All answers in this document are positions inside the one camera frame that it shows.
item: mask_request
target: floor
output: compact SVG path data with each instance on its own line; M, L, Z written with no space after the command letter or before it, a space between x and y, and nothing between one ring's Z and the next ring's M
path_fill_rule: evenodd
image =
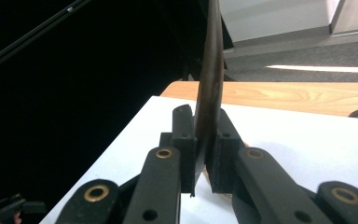
M358 1L345 1L340 12L333 34L320 27L234 43L225 51L226 75L236 81L358 82Z

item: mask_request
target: black plastic part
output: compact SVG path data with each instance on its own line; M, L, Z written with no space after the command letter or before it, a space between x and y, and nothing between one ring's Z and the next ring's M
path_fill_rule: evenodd
M205 158L217 136L217 125L222 103L223 76L223 37L219 2L209 1L208 26L202 60L199 93L194 116L194 133L197 142L196 178L200 176Z
M146 158L123 223L179 223L180 153L157 147Z
M316 203L334 223L358 223L358 188L338 182L319 186Z
M262 223L332 223L267 151L240 149L236 170Z
M92 180L82 185L62 209L58 224L116 223L112 212L119 195L118 186L109 180Z
M223 109L220 111L218 132L215 146L207 155L206 168L212 192L232 193L236 177L234 159L239 148L245 147L245 144Z
M44 214L48 211L42 202L26 202L22 204L21 208L25 214Z
M162 133L160 147L172 146L181 155L181 191L194 195L196 186L196 139L194 137L193 112L190 105L181 105L172 112L172 133Z
M251 195L239 178L235 179L232 192L232 208L240 224L259 224L261 217Z

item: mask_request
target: gray carpet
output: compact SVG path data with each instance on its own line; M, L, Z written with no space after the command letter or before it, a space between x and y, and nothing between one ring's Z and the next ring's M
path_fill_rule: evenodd
M358 73L295 71L270 65L358 67L358 42L226 58L229 77L236 81L358 82Z

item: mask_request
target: wooden surface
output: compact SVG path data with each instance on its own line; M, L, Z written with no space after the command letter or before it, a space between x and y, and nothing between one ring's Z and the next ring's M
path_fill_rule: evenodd
M176 81L160 95L196 100L199 82ZM223 104L347 117L358 109L358 83L225 82Z

